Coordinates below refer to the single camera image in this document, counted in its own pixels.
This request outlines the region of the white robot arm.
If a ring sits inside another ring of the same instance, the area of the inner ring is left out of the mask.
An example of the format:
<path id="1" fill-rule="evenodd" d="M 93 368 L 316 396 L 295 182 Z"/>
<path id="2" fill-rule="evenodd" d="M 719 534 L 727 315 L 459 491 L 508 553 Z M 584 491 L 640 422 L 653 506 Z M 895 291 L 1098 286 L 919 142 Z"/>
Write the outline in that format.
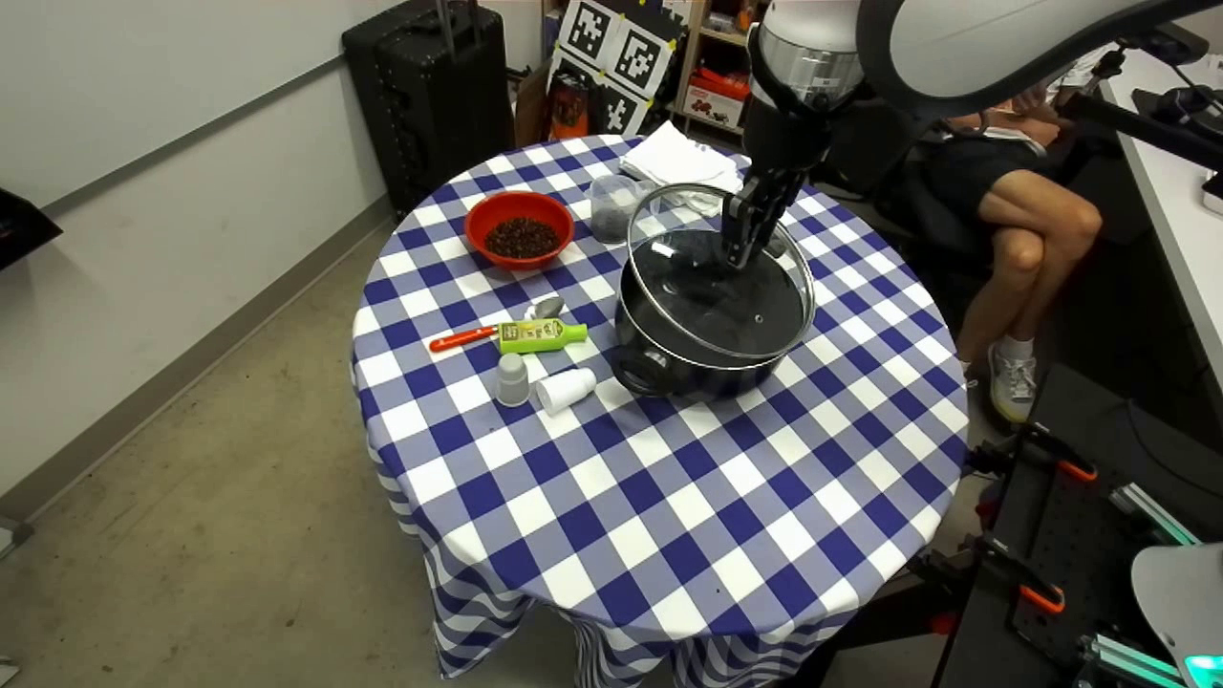
<path id="1" fill-rule="evenodd" d="M 1117 46 L 1187 64 L 1209 42 L 1186 15 L 1217 0 L 769 0 L 745 29 L 745 189 L 727 207 L 723 258 L 745 268 L 830 150 L 856 87 L 927 124 L 1031 87 Z"/>

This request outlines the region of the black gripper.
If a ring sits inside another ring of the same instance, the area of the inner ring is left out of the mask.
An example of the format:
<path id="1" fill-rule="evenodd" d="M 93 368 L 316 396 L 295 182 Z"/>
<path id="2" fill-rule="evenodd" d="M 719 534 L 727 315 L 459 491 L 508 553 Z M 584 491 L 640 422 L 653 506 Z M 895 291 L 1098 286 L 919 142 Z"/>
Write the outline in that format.
<path id="1" fill-rule="evenodd" d="M 723 231 L 723 265 L 745 273 L 751 258 L 774 252 L 774 223 L 795 203 L 802 176 L 795 167 L 751 163 L 733 195 L 733 231 Z"/>

